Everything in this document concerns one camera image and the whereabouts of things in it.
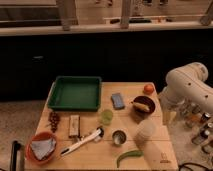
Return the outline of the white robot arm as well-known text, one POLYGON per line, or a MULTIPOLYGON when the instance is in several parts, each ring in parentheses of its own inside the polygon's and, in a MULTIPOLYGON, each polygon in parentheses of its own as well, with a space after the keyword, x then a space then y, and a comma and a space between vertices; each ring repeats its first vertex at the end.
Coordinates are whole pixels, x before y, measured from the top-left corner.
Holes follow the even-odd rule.
POLYGON ((200 62, 177 67, 167 73, 166 86, 158 94, 164 125, 169 124, 171 113, 186 100, 194 102, 205 112, 213 113, 213 88, 205 83, 207 78, 208 69, 200 62))

